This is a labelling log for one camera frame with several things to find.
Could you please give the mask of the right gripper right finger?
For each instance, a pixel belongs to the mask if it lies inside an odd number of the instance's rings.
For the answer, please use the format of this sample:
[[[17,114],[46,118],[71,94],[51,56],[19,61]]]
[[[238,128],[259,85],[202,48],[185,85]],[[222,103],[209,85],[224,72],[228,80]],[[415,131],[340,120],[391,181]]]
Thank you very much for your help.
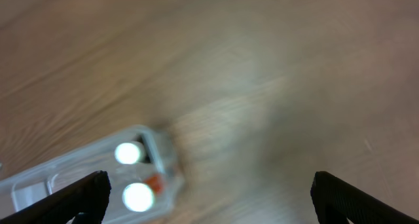
[[[310,196],[320,224],[418,224],[326,171],[315,173]]]

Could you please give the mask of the orange bottle white cap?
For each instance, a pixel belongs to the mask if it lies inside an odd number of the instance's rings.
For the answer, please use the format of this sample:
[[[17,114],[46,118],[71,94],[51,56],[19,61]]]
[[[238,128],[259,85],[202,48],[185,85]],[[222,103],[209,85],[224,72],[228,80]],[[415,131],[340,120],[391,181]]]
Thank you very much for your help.
[[[154,206],[163,190],[162,176],[156,174],[142,182],[127,185],[122,192],[122,201],[130,211],[146,212]]]

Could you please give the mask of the black bottle white cap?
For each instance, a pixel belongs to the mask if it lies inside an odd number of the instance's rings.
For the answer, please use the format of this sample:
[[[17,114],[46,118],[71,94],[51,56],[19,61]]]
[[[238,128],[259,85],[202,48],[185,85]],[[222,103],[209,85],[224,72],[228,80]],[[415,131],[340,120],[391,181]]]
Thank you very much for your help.
[[[136,136],[132,141],[117,145],[114,156],[118,163],[125,165],[153,163],[151,151],[144,136]]]

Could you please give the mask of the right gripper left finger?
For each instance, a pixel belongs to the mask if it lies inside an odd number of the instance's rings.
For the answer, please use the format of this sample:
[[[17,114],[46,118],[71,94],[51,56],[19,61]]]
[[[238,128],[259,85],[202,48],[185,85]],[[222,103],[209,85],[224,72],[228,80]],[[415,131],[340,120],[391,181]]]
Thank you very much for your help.
[[[96,171],[23,210],[1,224],[101,224],[109,204],[111,183],[106,171]]]

